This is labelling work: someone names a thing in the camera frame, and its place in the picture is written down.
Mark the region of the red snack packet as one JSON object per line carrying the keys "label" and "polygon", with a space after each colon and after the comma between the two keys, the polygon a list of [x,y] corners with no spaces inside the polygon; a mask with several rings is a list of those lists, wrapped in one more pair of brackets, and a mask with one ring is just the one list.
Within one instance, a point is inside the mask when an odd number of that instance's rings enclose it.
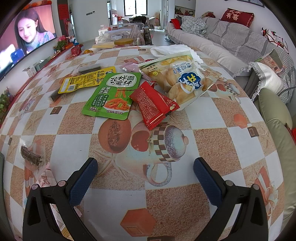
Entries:
{"label": "red snack packet", "polygon": [[155,90],[147,81],[143,82],[129,97],[138,104],[149,130],[155,128],[172,111],[180,108],[177,102]]}

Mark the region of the curved television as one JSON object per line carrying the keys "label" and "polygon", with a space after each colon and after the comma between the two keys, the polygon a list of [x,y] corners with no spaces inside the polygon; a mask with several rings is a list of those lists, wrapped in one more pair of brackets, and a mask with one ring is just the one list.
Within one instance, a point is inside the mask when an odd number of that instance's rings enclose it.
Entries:
{"label": "curved television", "polygon": [[1,78],[32,51],[56,38],[52,2],[29,4],[1,36]]}

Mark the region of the red cushion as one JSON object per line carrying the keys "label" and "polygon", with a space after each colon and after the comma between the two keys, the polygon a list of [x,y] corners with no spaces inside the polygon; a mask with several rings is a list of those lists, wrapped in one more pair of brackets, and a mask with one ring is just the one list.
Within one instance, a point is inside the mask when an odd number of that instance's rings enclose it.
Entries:
{"label": "red cushion", "polygon": [[223,14],[221,20],[225,22],[241,24],[249,28],[254,20],[254,13],[228,8]]}

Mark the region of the yellow snack packet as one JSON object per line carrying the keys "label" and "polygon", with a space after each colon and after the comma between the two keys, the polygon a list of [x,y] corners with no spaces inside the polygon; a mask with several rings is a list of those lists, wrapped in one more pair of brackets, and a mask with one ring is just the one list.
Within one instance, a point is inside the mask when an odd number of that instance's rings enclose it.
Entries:
{"label": "yellow snack packet", "polygon": [[81,88],[98,86],[101,84],[107,73],[115,72],[115,67],[111,66],[79,76],[65,77],[58,93],[71,93]]}

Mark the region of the dark snack bar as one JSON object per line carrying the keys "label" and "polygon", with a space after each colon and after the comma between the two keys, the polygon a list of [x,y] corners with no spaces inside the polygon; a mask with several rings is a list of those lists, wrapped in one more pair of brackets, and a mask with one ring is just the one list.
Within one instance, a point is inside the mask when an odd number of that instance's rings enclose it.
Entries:
{"label": "dark snack bar", "polygon": [[89,65],[89,66],[83,66],[78,68],[78,73],[79,74],[85,74],[93,71],[100,70],[101,66],[100,65]]}

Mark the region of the dark candy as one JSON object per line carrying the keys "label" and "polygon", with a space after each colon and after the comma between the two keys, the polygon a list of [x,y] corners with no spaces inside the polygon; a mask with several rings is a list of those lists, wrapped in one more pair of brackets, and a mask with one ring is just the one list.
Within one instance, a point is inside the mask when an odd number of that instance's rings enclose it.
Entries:
{"label": "dark candy", "polygon": [[32,172],[39,171],[46,166],[45,146],[40,140],[29,143],[20,139],[20,154],[24,160],[25,167]]}

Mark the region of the grey sofa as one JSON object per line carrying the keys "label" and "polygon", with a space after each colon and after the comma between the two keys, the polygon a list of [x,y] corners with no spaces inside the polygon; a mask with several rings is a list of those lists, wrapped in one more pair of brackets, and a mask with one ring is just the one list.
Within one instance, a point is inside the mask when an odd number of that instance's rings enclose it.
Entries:
{"label": "grey sofa", "polygon": [[275,62],[279,66],[280,77],[294,75],[292,57],[269,42],[266,37],[250,28],[216,18],[195,18],[183,16],[179,29],[168,23],[165,33],[175,44],[195,47],[217,61],[234,76],[250,62],[255,62],[275,51]]}

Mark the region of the white towel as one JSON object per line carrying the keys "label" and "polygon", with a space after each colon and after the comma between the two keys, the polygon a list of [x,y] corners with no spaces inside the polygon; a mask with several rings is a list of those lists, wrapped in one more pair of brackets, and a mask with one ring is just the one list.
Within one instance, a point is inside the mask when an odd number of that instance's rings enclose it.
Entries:
{"label": "white towel", "polygon": [[177,54],[181,52],[190,52],[193,59],[198,64],[204,63],[203,60],[197,55],[197,53],[193,49],[191,49],[190,47],[184,44],[169,45],[169,46],[154,46],[150,49],[150,52],[153,56],[157,58],[172,55],[172,54]]}

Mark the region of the green pickled vegetable packet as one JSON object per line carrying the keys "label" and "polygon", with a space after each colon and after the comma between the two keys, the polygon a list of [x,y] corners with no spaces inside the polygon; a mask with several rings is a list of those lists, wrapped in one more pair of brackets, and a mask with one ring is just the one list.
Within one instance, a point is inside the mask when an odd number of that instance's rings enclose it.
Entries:
{"label": "green pickled vegetable packet", "polygon": [[82,108],[81,113],[92,117],[124,121],[128,117],[132,99],[142,74],[108,73]]}

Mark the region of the pink small packet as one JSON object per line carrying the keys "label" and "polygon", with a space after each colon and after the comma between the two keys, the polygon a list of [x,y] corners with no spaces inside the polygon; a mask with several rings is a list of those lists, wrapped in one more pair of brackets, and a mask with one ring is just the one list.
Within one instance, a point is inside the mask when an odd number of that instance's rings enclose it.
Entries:
{"label": "pink small packet", "polygon": [[130,72],[130,73],[140,72],[138,64],[132,63],[132,62],[125,63],[125,64],[121,65],[120,69],[122,69],[125,72]]}

